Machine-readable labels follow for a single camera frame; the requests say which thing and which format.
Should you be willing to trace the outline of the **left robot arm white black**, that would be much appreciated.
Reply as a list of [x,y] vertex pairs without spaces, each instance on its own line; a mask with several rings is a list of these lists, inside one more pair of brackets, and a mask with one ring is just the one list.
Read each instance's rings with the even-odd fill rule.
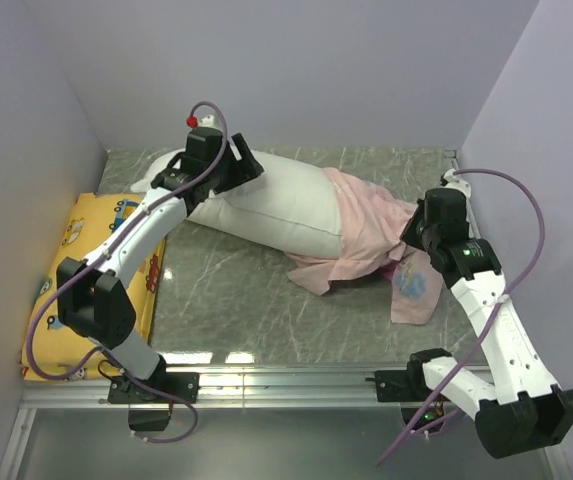
[[211,195],[260,177],[264,169],[242,134],[213,127],[192,129],[177,153],[150,183],[138,207],[112,235],[81,260],[58,266],[60,322],[99,346],[132,377],[145,402],[167,390],[166,362],[136,331],[127,288],[153,248]]

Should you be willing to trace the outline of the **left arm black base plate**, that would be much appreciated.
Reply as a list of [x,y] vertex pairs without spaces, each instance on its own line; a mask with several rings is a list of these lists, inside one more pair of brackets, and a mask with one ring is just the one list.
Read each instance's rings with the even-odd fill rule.
[[107,402],[113,405],[180,403],[197,400],[200,375],[197,372],[170,372],[151,386],[143,380],[116,376],[111,380]]

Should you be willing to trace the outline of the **purple princess print pillowcase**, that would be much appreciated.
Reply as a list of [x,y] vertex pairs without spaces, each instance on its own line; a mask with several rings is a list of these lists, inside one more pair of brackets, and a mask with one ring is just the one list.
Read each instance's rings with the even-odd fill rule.
[[341,221],[336,259],[291,254],[288,278],[318,296],[344,281],[379,272],[391,284],[391,322],[425,325],[438,304],[443,280],[427,253],[401,239],[417,206],[397,199],[384,187],[325,168]]

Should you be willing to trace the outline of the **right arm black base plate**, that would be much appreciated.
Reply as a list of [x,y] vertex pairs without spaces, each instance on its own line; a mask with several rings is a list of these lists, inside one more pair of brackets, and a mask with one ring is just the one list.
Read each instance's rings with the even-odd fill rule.
[[424,402],[432,392],[422,374],[408,370],[376,370],[372,382],[379,403]]

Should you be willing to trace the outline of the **white pillow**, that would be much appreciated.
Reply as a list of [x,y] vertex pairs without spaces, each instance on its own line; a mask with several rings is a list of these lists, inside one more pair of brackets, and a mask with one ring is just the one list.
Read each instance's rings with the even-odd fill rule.
[[210,195],[188,220],[285,253],[338,258],[339,206],[323,169],[270,153],[253,155],[264,172],[228,192]]

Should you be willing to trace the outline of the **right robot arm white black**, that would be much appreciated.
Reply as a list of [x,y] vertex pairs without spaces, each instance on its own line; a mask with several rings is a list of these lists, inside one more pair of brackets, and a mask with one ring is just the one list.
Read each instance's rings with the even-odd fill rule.
[[491,381],[469,372],[443,349],[413,354],[406,385],[417,399],[444,396],[473,419],[484,449],[500,459],[559,444],[573,425],[573,389],[544,365],[509,297],[490,243],[470,234],[466,193],[428,190],[403,239],[427,253],[466,313]]

